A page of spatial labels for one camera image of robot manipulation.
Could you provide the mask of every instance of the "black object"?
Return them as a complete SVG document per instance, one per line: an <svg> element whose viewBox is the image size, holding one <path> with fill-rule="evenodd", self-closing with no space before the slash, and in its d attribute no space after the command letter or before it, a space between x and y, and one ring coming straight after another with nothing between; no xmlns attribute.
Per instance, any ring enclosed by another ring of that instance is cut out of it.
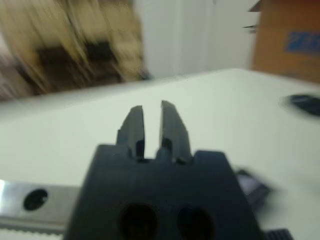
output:
<svg viewBox="0 0 320 240"><path fill-rule="evenodd" d="M34 211L42 207L48 200L48 193L46 190L38 189L32 191L26 196L23 206L27 211Z"/></svg>
<svg viewBox="0 0 320 240"><path fill-rule="evenodd" d="M292 95L289 97L291 104L300 110L320 117L320 99L311 95Z"/></svg>
<svg viewBox="0 0 320 240"><path fill-rule="evenodd" d="M253 212L257 212L271 189L245 170L239 170L236 176Z"/></svg>
<svg viewBox="0 0 320 240"><path fill-rule="evenodd" d="M171 103L155 159L144 158L143 126L134 107L117 144L97 148L64 240L266 240L226 156L192 157Z"/></svg>
<svg viewBox="0 0 320 240"><path fill-rule="evenodd" d="M294 240L287 229L268 231L265 235L266 240Z"/></svg>

